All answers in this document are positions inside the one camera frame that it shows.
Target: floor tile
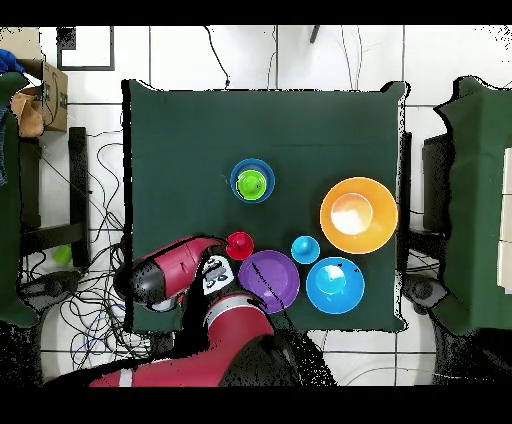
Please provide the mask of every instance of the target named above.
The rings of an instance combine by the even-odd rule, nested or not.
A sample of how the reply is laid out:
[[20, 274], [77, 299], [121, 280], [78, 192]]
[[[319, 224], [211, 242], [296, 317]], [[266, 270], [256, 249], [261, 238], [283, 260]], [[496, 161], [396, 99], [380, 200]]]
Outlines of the floor tile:
[[424, 386], [432, 384], [436, 355], [400, 355], [397, 357], [396, 385]]
[[[348, 27], [355, 41], [357, 28]], [[360, 34], [363, 59], [359, 89], [378, 91], [390, 81], [402, 81], [402, 25], [361, 25]]]
[[68, 134], [49, 131], [39, 137], [43, 156], [39, 161], [41, 227], [69, 224], [68, 139]]
[[423, 253], [415, 250], [409, 250], [409, 257], [407, 259], [407, 268], [411, 272], [418, 267], [426, 268], [422, 270], [414, 271], [415, 274], [426, 275], [428, 277], [437, 278], [439, 272], [439, 261], [437, 259], [430, 258]]
[[[77, 27], [77, 50], [81, 45], [93, 45], [97, 40], [81, 37]], [[101, 44], [110, 43], [105, 38]], [[149, 82], [149, 27], [147, 26], [116, 26], [114, 27], [114, 71], [65, 71], [68, 75], [68, 101], [70, 103], [121, 103], [122, 79], [137, 79]], [[101, 66], [101, 52], [98, 52], [95, 63], [89, 66]]]
[[[405, 129], [412, 133], [411, 146], [411, 210], [423, 212], [423, 160], [422, 148], [426, 139], [446, 133], [441, 117], [429, 107], [407, 107]], [[423, 215], [410, 216], [410, 227], [423, 228]]]
[[408, 328], [397, 334], [398, 352], [435, 352], [434, 327], [428, 315], [419, 315], [402, 296], [401, 313]]
[[512, 196], [503, 196], [501, 203], [500, 240], [512, 243]]
[[109, 66], [110, 27], [76, 27], [76, 48], [62, 50], [62, 66]]
[[[230, 89], [274, 88], [273, 25], [211, 25], [212, 44]], [[151, 27], [151, 85], [163, 90], [223, 89], [226, 76], [201, 26]]]
[[395, 355], [326, 353], [326, 364], [340, 386], [393, 386]]
[[512, 80], [511, 33], [506, 25], [406, 25], [408, 104], [450, 99], [453, 81], [473, 75], [496, 87]]
[[498, 246], [498, 285], [512, 289], [512, 243], [503, 241]]
[[310, 44], [312, 30], [313, 25], [279, 25], [279, 88], [377, 91], [401, 80], [402, 26], [361, 25], [358, 33], [357, 25], [344, 25], [342, 37], [340, 25], [321, 25]]
[[315, 345], [318, 346], [318, 348], [320, 350], [322, 350], [322, 348], [324, 348], [324, 350], [325, 350], [324, 341], [327, 340], [325, 338], [325, 333], [326, 333], [325, 330], [312, 330], [312, 331], [308, 331], [308, 337], [313, 341], [313, 343]]
[[[84, 361], [83, 368], [92, 368], [112, 362], [116, 358], [113, 353], [102, 353], [89, 355]], [[83, 360], [83, 353], [75, 356], [77, 364]], [[64, 352], [41, 352], [41, 368], [45, 382], [53, 380], [61, 375], [69, 374], [76, 370], [78, 365], [73, 363], [69, 353]]]
[[69, 353], [41, 352], [41, 369], [45, 382], [73, 371]]
[[505, 149], [503, 194], [512, 194], [512, 147]]
[[57, 67], [57, 27], [40, 27], [39, 44], [46, 62]]
[[326, 352], [394, 352], [395, 334], [384, 331], [329, 331]]

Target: white tile floor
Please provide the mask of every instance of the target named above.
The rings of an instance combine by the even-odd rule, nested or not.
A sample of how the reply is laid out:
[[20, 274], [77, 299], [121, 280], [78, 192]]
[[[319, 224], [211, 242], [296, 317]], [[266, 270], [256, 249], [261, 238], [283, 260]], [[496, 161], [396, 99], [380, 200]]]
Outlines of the white tile floor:
[[[423, 211], [421, 147], [425, 138], [445, 132], [433, 106], [450, 98], [453, 80], [459, 76], [476, 75], [496, 86], [504, 86], [512, 80], [508, 27], [344, 26], [350, 72], [343, 53], [340, 26], [321, 26], [316, 43], [311, 45], [312, 27], [279, 25], [275, 33], [273, 25], [212, 26], [212, 41], [229, 75], [230, 88], [349, 90], [358, 87], [359, 90], [370, 91], [379, 90], [389, 81], [407, 81], [411, 85], [411, 93], [406, 100], [406, 129], [413, 133], [411, 209]], [[76, 33], [77, 49], [63, 52], [63, 65], [108, 64], [107, 27], [77, 27]], [[225, 86], [225, 76], [202, 27], [115, 27], [114, 34], [115, 71], [67, 72], [69, 126], [85, 126], [90, 135], [120, 129], [120, 82], [123, 78], [139, 79], [154, 88], [167, 90], [206, 90]], [[274, 37], [278, 38], [277, 55], [273, 55]], [[56, 66], [55, 28], [41, 28], [41, 45], [47, 61]], [[121, 133], [88, 138], [90, 172], [102, 182], [107, 199], [114, 193], [116, 181], [100, 166], [96, 153], [102, 146], [120, 142]], [[67, 178], [66, 143], [66, 135], [45, 133], [41, 137], [44, 156]], [[110, 209], [124, 222], [121, 147], [105, 147], [100, 157], [121, 180], [121, 189], [113, 198]], [[44, 162], [41, 162], [41, 174], [43, 225], [68, 222], [66, 182]], [[91, 199], [103, 213], [100, 186], [91, 178], [90, 187]], [[101, 220], [101, 214], [91, 207], [93, 239]], [[422, 227], [421, 215], [411, 215], [411, 226]], [[120, 236], [118, 231], [111, 233], [112, 241], [119, 241]], [[108, 234], [102, 231], [93, 244], [93, 254], [107, 245]], [[30, 264], [35, 264], [40, 257], [40, 254], [33, 255]], [[413, 260], [416, 261], [412, 262], [413, 266], [421, 265], [419, 260]], [[48, 259], [38, 270], [45, 273], [55, 267]], [[91, 274], [98, 275], [107, 267], [105, 255], [94, 265]], [[85, 305], [80, 305], [80, 308], [87, 310]], [[74, 318], [70, 311], [66, 314], [69, 320]], [[340, 384], [429, 384], [432, 380], [429, 371], [434, 369], [435, 363], [432, 324], [428, 318], [417, 315], [407, 300], [401, 302], [401, 314], [408, 327], [398, 335], [339, 331], [326, 335], [323, 331], [316, 331], [310, 336], [319, 346], [323, 345], [325, 359]], [[76, 318], [73, 323], [81, 325]], [[69, 349], [75, 333], [76, 330], [62, 321], [57, 307], [51, 311], [46, 318], [42, 338], [43, 367], [47, 378], [73, 369]], [[92, 364], [114, 360], [110, 353], [98, 353], [92, 357]]]

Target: cardboard box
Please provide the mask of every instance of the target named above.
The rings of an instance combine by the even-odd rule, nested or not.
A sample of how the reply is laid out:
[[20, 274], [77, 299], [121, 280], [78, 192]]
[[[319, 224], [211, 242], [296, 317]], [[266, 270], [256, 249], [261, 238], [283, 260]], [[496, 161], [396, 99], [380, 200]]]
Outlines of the cardboard box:
[[36, 96], [34, 109], [43, 115], [45, 130], [68, 129], [68, 76], [45, 62], [39, 46], [39, 28], [8, 27], [0, 29], [0, 49], [8, 50], [25, 68], [25, 72], [41, 80], [41, 86], [21, 90]]

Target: dark green tablecloth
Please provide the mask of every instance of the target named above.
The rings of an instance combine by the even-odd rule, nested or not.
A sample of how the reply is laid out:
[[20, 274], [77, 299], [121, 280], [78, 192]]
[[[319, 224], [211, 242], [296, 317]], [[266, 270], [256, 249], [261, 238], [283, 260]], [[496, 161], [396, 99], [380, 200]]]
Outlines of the dark green tablecloth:
[[[134, 257], [191, 233], [233, 231], [251, 234], [256, 250], [289, 254], [294, 238], [308, 234], [319, 240], [321, 257], [358, 264], [366, 291], [353, 311], [323, 314], [306, 296], [310, 266], [300, 266], [300, 294], [287, 310], [296, 328], [403, 329], [393, 311], [395, 237], [367, 255], [342, 253], [324, 237], [319, 210], [328, 190], [353, 176], [396, 192], [404, 93], [403, 83], [369, 93], [163, 92], [130, 81]], [[228, 183], [248, 157], [263, 159], [276, 175], [274, 192], [257, 205], [237, 200]], [[282, 318], [273, 316], [278, 325]], [[135, 314], [137, 327], [147, 322], [137, 324]]]
[[[9, 105], [11, 97], [28, 84], [20, 73], [0, 75], [0, 104]], [[0, 187], [0, 320], [20, 327], [39, 321], [36, 313], [18, 299], [16, 283], [20, 270], [20, 167], [16, 117], [6, 112], [3, 146], [7, 184]]]
[[497, 285], [497, 264], [504, 151], [512, 147], [512, 91], [461, 78], [439, 110], [453, 137], [455, 161], [443, 275], [451, 294], [434, 313], [458, 335], [478, 328], [510, 330], [512, 295]]

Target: table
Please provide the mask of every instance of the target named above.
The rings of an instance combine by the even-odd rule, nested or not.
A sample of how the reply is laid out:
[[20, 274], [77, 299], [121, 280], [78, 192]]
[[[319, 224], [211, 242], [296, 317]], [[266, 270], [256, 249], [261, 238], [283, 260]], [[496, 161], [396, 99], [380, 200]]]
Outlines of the table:
[[[131, 122], [124, 144], [131, 165], [125, 185], [132, 200], [127, 197], [127, 208], [133, 205], [126, 214], [130, 228], [133, 213], [133, 257], [191, 233], [233, 231], [251, 234], [256, 250], [289, 254], [294, 238], [308, 234], [319, 240], [321, 257], [354, 261], [366, 292], [353, 311], [323, 314], [305, 293], [310, 266], [298, 266], [301, 290], [287, 310], [298, 330], [404, 328], [394, 314], [396, 237], [376, 252], [349, 255], [327, 242], [319, 224], [322, 199], [340, 180], [366, 176], [397, 192], [404, 83], [381, 92], [161, 92], [137, 81], [122, 86], [123, 113]], [[258, 205], [235, 199], [228, 183], [234, 165], [247, 157], [265, 160], [276, 175], [274, 192]], [[278, 326], [286, 325], [282, 315], [272, 316]]]

